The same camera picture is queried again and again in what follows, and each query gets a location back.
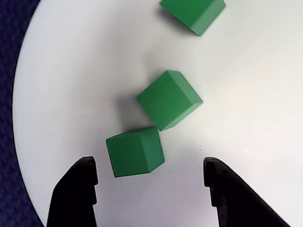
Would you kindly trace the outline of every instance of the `green cube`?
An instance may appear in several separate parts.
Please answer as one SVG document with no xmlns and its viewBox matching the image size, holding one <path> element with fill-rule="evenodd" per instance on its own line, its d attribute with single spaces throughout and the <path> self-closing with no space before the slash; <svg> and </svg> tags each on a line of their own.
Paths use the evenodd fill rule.
<svg viewBox="0 0 303 227">
<path fill-rule="evenodd" d="M 164 72 L 137 100 L 160 131 L 175 126 L 203 103 L 177 71 Z"/>
<path fill-rule="evenodd" d="M 162 0 L 160 5 L 197 35 L 202 35 L 225 7 L 223 0 Z"/>
<path fill-rule="evenodd" d="M 106 144 L 115 177 L 150 173 L 165 161 L 156 127 L 116 135 Z"/>
</svg>

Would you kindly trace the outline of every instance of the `white round table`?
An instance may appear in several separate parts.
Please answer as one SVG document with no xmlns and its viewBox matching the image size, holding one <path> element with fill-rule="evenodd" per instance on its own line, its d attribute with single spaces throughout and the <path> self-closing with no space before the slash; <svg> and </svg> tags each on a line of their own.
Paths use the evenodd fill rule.
<svg viewBox="0 0 303 227">
<path fill-rule="evenodd" d="M 158 0 L 42 0 L 14 84 L 21 173 L 43 224 L 53 188 L 82 156 L 98 169 L 98 226 L 217 227 L 204 157 L 236 171 L 303 226 L 303 2 L 226 0 L 202 37 Z M 135 97 L 179 70 L 204 104 L 160 133 L 166 163 L 114 178 L 105 140 L 151 125 Z"/>
</svg>

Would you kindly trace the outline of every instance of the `cube face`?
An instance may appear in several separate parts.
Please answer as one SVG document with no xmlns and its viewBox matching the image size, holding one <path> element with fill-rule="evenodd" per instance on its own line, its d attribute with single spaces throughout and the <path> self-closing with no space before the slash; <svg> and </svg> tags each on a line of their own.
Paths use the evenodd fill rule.
<svg viewBox="0 0 303 227">
<path fill-rule="evenodd" d="M 225 7 L 223 0 L 162 0 L 160 5 L 197 35 L 202 35 Z"/>
<path fill-rule="evenodd" d="M 125 132 L 106 142 L 115 177 L 146 174 L 164 162 L 155 127 Z"/>
<path fill-rule="evenodd" d="M 203 103 L 177 71 L 164 72 L 137 100 L 160 131 L 173 127 Z"/>
</svg>

